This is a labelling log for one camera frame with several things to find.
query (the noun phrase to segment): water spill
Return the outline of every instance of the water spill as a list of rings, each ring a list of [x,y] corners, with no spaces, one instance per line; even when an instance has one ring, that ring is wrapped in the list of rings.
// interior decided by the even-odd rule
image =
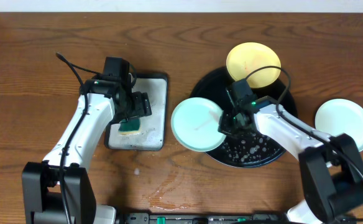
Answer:
[[[202,203],[183,203],[183,204],[175,204],[172,202],[163,202],[166,199],[165,194],[168,192],[172,192],[176,190],[184,180],[184,175],[181,177],[180,180],[177,181],[177,184],[172,184],[176,182],[178,177],[178,171],[171,171],[168,177],[161,183],[159,187],[155,189],[153,193],[146,196],[146,199],[150,203],[150,208],[157,208],[166,211],[174,211],[180,209],[187,209],[190,207],[199,207]]]

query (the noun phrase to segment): white plastic casing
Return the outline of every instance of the white plastic casing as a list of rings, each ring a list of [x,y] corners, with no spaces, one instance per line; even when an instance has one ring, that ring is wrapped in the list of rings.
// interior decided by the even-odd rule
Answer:
[[[301,201],[297,206],[287,212],[289,221],[306,224],[321,224],[322,222],[315,217],[306,200]]]
[[[107,205],[97,205],[93,224],[115,224],[116,209]]]
[[[114,102],[112,98],[105,98],[102,94],[88,93],[89,110],[83,119],[80,127],[71,140],[68,149],[68,156],[65,158],[64,166],[68,167],[72,163],[79,164],[80,167],[89,169],[94,150],[99,142],[100,136],[108,123],[115,115]],[[62,156],[62,149],[73,131],[75,125],[85,108],[85,98],[81,95],[78,99],[78,107],[68,124],[63,136],[56,146],[48,153],[44,161],[49,165],[59,166]]]
[[[318,137],[329,141],[329,138],[331,137],[329,134],[322,133],[321,131],[308,126],[285,111],[282,105],[279,105],[279,110],[283,111],[283,115],[295,124]],[[298,159],[298,154],[303,152],[307,147],[318,147],[323,144],[320,141],[309,137],[307,134],[279,117],[274,104],[261,108],[254,117],[257,130],[279,143],[279,145],[295,156],[296,159]]]

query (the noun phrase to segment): white plate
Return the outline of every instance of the white plate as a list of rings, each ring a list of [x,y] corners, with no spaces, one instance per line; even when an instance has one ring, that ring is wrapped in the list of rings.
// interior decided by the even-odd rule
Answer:
[[[218,132],[223,110],[213,101],[194,97],[182,101],[172,113],[173,135],[180,144],[197,152],[216,149],[226,136]]]
[[[316,113],[315,126],[333,136],[346,133],[363,150],[363,109],[357,103],[344,99],[325,102]]]

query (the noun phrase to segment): white wall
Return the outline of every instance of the white wall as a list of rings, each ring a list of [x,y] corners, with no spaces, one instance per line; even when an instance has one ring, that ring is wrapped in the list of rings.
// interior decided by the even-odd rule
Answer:
[[[0,0],[0,12],[363,12],[363,0]]]

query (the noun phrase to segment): green connector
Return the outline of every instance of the green connector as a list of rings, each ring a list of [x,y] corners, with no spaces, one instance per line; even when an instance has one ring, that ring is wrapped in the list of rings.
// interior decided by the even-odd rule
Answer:
[[[165,224],[165,221],[166,221],[165,217],[158,217],[157,218],[157,224]]]

